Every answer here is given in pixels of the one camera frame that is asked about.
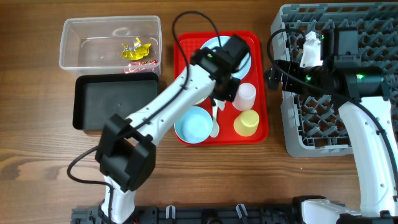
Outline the light blue plate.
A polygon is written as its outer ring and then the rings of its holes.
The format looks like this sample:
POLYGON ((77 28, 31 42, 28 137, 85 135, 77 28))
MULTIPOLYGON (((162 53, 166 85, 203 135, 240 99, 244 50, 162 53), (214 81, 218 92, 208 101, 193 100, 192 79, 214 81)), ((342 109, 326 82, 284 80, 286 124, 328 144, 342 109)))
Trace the light blue plate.
MULTIPOLYGON (((220 37, 221 45, 224 46, 225 43, 230 39, 230 36, 222 35, 220 37)), ((207 40, 200 48, 203 49, 205 47, 212 49, 215 51, 215 47, 219 47, 220 43, 218 42, 218 37, 213 37, 207 40)), ((251 68, 251 54, 247 53, 245 57, 242 59, 239 64, 238 71, 233 73, 232 76, 242 80, 250 71, 251 68)))

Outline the white plastic spoon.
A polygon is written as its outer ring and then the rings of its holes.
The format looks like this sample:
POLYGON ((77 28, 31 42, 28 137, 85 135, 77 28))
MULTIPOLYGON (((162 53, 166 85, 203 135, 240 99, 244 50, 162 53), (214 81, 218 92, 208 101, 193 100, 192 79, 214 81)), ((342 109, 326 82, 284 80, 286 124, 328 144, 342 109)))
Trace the white plastic spoon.
POLYGON ((217 137, 217 135, 219 134, 220 131, 220 126, 217 122, 217 114, 218 114, 218 105, 214 105, 212 107, 212 122, 213 122, 213 127, 210 133, 210 136, 212 138, 217 137))

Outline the pale green bowl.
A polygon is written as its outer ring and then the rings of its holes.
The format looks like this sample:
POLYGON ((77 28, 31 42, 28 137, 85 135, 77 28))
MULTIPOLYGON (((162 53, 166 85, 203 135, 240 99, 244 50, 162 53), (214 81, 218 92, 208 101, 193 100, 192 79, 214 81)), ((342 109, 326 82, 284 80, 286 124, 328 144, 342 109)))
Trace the pale green bowl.
POLYGON ((202 98, 200 100, 198 100, 194 105, 200 105, 202 102, 204 102, 206 100, 206 98, 202 98))

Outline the white tissue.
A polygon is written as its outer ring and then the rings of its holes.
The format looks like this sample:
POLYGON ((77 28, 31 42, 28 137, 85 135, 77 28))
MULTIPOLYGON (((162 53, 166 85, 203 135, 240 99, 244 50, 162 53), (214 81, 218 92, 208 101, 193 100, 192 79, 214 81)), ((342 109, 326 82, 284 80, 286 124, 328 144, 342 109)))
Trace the white tissue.
POLYGON ((216 100, 216 101, 217 101, 218 108, 219 108, 221 111, 223 111, 223 110, 225 109, 225 104, 226 104, 226 102, 225 102, 225 101, 220 101, 220 100, 216 100))

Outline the yellow plastic cup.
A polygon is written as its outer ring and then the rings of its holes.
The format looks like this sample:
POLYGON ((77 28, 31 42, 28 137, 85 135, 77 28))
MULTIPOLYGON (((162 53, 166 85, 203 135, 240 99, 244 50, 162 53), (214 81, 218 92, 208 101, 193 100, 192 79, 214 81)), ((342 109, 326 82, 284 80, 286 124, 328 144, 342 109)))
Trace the yellow plastic cup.
POLYGON ((234 130, 235 132, 244 137, 252 136, 256 131, 259 125, 259 115, 254 110, 246 110, 243 111, 235 120, 234 120, 234 130))

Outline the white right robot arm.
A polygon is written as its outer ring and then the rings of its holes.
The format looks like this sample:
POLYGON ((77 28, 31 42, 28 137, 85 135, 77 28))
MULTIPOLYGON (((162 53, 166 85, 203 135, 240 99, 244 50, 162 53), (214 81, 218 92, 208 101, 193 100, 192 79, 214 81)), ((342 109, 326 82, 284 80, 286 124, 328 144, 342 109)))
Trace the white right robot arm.
POLYGON ((364 67, 353 27, 321 32, 320 66, 271 60, 270 89, 311 96, 329 95, 348 132, 356 164, 361 204, 349 210, 320 196, 292 201, 297 223, 396 223, 397 145, 391 120, 389 84, 379 67, 364 67))

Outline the light blue bowl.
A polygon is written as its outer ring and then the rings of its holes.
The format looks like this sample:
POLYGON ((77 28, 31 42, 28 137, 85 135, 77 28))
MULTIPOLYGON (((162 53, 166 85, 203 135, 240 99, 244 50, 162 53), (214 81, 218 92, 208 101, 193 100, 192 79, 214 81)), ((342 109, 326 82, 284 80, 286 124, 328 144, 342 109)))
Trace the light blue bowl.
POLYGON ((198 144, 206 140, 213 129, 212 117, 207 110, 192 106, 174 124, 179 139, 188 144, 198 144))

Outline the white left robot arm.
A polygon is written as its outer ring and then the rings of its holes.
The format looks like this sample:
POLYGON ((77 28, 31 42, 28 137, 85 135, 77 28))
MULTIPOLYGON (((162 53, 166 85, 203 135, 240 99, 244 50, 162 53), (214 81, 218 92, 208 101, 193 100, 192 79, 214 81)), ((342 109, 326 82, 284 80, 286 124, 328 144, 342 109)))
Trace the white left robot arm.
POLYGON ((240 80, 232 76, 250 52, 237 35, 215 50, 196 50, 177 79, 135 113, 106 122, 95 159, 108 193, 102 210, 111 223, 124 223, 134 212, 136 190, 155 168, 156 147, 165 133, 196 102, 213 97, 235 99, 240 80))

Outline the yellow snack wrapper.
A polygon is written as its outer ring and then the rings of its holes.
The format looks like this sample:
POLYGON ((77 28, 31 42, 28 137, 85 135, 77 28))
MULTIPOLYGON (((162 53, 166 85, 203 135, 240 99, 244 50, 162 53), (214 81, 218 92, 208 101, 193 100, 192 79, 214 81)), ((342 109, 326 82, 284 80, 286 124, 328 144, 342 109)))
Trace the yellow snack wrapper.
POLYGON ((141 40, 136 37, 132 46, 128 44, 122 44, 123 52, 121 53, 121 58, 126 58, 129 60, 140 60, 148 56, 150 53, 150 47, 152 44, 142 44, 141 40))

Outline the red snack wrapper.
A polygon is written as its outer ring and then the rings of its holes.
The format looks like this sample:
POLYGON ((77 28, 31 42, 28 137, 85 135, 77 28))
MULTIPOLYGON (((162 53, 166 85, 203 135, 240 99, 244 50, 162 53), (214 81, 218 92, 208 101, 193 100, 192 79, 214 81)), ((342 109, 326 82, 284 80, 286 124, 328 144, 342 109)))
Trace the red snack wrapper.
POLYGON ((158 60, 146 60, 146 61, 136 61, 130 62, 126 68, 121 70, 121 73, 140 73, 140 72, 153 72, 160 74, 158 67, 158 60))

